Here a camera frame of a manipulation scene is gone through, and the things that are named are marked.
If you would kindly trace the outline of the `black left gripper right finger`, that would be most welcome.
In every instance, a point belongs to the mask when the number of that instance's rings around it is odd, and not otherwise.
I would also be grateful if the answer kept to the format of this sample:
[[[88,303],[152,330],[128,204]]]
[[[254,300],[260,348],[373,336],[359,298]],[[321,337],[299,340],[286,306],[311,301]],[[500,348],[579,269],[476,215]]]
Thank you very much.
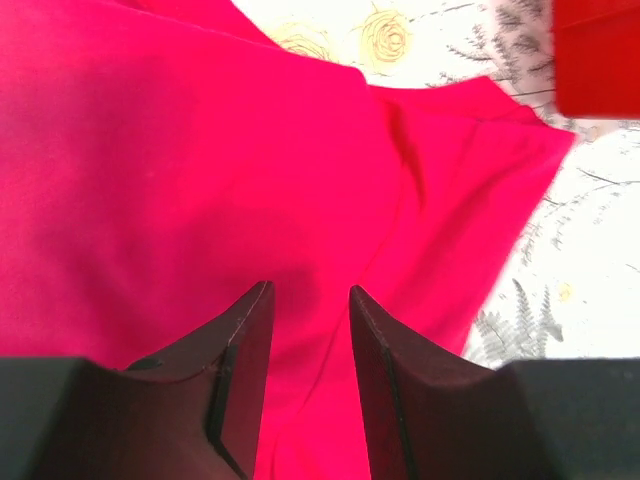
[[[351,339],[375,479],[635,479],[639,363],[460,358],[349,298]]]

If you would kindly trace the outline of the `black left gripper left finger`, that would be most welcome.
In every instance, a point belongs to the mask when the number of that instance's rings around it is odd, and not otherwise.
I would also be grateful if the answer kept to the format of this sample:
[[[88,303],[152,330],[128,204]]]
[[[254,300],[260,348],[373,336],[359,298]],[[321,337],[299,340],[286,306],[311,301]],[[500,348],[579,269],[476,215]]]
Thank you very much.
[[[78,357],[1,361],[5,479],[249,479],[275,295],[221,315],[124,370]]]

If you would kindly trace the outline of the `crimson red t shirt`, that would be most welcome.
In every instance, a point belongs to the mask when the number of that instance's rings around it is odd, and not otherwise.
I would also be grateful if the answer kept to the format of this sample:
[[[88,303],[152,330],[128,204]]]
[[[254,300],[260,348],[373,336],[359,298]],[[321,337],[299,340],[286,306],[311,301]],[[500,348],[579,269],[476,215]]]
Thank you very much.
[[[228,1],[5,1],[1,351],[122,367],[272,281],[256,475],[366,479],[349,290],[460,353],[573,142],[488,78],[372,86]]]

